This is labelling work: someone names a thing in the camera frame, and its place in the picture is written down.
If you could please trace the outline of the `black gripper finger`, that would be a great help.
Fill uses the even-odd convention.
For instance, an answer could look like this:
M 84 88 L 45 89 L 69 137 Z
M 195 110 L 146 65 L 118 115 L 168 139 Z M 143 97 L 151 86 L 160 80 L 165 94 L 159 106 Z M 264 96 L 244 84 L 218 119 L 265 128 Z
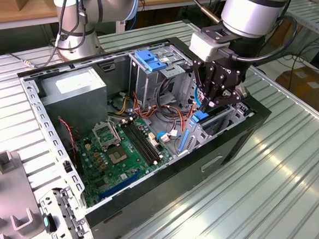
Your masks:
M 217 75 L 211 86 L 210 107 L 240 103 L 248 96 L 240 75 Z
M 214 76 L 217 72 L 216 63 L 207 63 L 201 59 L 195 59 L 193 61 L 193 71 L 196 77 L 197 87 L 203 94 L 200 111 L 207 112 L 210 107 L 208 104 L 213 100 L 213 95 L 211 92 L 215 85 Z

